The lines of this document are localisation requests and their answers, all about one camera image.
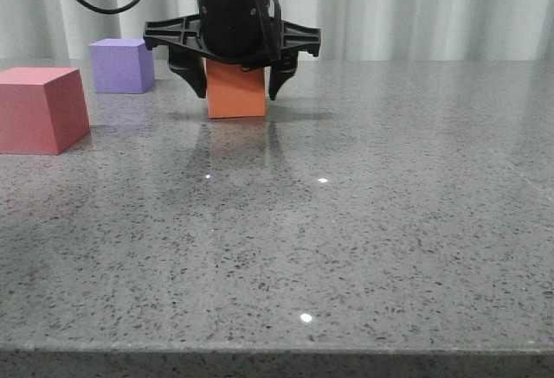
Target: orange block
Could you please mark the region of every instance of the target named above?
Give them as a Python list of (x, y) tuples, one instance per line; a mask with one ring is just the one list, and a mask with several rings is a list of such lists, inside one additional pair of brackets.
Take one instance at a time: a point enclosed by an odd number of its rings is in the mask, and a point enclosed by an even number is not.
[(263, 68), (245, 73), (240, 65), (206, 60), (206, 75), (208, 115), (212, 119), (266, 114)]

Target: table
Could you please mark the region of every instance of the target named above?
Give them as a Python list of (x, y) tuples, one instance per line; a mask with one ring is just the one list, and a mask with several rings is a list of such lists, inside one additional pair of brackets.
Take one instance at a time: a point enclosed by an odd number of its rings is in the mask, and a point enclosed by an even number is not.
[(92, 130), (0, 155), (1, 376), (554, 375), (551, 62), (305, 61), (224, 120), (14, 66)]

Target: purple block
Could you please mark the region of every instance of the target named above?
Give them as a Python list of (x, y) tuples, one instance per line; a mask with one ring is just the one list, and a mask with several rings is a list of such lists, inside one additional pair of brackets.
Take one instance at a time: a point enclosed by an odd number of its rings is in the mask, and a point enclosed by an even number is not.
[(142, 39), (104, 39), (89, 45), (96, 93), (141, 94), (155, 84), (154, 57)]

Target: cube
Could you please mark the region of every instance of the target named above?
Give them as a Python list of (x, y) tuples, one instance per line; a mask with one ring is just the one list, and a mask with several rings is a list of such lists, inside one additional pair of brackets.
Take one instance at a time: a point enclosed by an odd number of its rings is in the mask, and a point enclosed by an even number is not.
[(0, 73), (0, 153), (58, 155), (89, 131), (78, 69)]
[(154, 57), (142, 39), (104, 39), (89, 45), (96, 93), (146, 93), (156, 83)]
[(212, 119), (266, 114), (263, 68), (247, 73), (240, 65), (206, 60), (208, 115)]

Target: granite countertop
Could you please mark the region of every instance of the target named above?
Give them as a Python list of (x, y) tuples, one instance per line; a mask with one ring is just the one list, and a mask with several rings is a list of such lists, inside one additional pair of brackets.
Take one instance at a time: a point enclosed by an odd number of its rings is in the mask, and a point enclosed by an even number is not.
[(92, 130), (0, 155), (0, 350), (554, 355), (551, 62), (307, 61), (226, 120), (16, 65)]

